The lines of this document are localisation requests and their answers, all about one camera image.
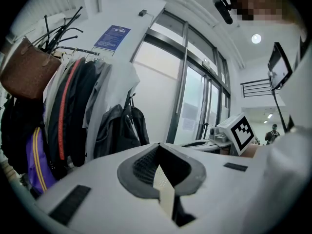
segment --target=railing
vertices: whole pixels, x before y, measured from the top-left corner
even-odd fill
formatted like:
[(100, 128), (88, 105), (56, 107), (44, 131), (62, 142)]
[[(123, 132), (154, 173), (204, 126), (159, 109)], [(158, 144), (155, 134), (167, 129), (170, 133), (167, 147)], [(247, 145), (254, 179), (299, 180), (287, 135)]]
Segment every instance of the railing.
[(243, 87), (243, 97), (269, 96), (272, 95), (269, 79), (254, 80), (241, 83)]

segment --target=brown leather bag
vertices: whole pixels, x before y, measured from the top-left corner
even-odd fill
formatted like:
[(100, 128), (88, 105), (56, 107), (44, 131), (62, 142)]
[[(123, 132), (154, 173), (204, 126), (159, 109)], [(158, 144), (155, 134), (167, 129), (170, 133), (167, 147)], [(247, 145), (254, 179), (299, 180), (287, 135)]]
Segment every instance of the brown leather bag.
[(2, 86), (16, 98), (41, 99), (59, 59), (36, 48), (24, 38), (0, 75)]

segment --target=window frame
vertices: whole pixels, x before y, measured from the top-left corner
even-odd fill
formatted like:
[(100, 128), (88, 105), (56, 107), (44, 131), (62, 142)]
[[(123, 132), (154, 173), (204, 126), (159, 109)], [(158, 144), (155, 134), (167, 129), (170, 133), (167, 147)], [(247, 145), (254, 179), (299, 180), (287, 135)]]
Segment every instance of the window frame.
[[(177, 58), (181, 59), (181, 64), (178, 72), (178, 79), (177, 79), (177, 88), (176, 88), (176, 98), (174, 101), (174, 110), (171, 118), (170, 128), (167, 135), (167, 142), (173, 143), (176, 136), (176, 131), (178, 127), (178, 122), (181, 114), (182, 109), (182, 101), (184, 96), (185, 90), (185, 82), (186, 82), (186, 69), (188, 63), (192, 65), (192, 68), (196, 68), (200, 72), (204, 72), (207, 76), (207, 80), (209, 80), (217, 89), (218, 89), (218, 105), (217, 105), (217, 114), (216, 114), (216, 121), (215, 125), (217, 126), (220, 123), (221, 118), (221, 110), (222, 110), (222, 97), (226, 97), (226, 104), (229, 109), (229, 116), (231, 110), (231, 91), (230, 91), (230, 80), (229, 80), (229, 72), (226, 59), (219, 53), (218, 49), (214, 47), (209, 40), (207, 40), (200, 32), (198, 32), (194, 27), (192, 27), (187, 21), (180, 19), (179, 17), (173, 15), (172, 13), (163, 10), (159, 16), (154, 19), (153, 23), (157, 21), (161, 14), (165, 14), (167, 16), (172, 17), (173, 19), (183, 23), (183, 44), (179, 44), (178, 42), (174, 41), (173, 39), (149, 28), (141, 40), (141, 43), (137, 47), (131, 61), (133, 61), (136, 57), (136, 53), (139, 51), (142, 43), (148, 42), (156, 47), (159, 47), (170, 54), (176, 56)], [(218, 74), (207, 69), (205, 66), (202, 65), (203, 60), (198, 58), (195, 54), (188, 50), (188, 34), (189, 30), (192, 30), (196, 33), (200, 38), (202, 38), (205, 43), (209, 47), (212, 48), (214, 54), (214, 62), (218, 69)], [(219, 59), (222, 61), (223, 70), (224, 70), (224, 82), (222, 81), (222, 72), (221, 72), (221, 65), (218, 61)]]

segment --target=ceiling light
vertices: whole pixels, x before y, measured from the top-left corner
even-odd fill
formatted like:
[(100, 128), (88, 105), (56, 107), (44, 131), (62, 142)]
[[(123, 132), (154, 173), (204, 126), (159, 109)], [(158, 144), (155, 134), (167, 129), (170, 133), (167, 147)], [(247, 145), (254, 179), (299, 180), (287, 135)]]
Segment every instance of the ceiling light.
[(261, 36), (259, 34), (254, 34), (252, 37), (252, 42), (254, 44), (258, 44), (261, 42)]

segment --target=monitor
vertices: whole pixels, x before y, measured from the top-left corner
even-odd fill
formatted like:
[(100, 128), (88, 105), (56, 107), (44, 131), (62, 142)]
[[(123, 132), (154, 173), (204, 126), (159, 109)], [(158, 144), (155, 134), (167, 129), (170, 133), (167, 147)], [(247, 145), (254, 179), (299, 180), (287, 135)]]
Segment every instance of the monitor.
[(278, 89), (293, 73), (292, 68), (279, 42), (274, 43), (273, 52), (268, 63), (268, 76), (272, 89)]

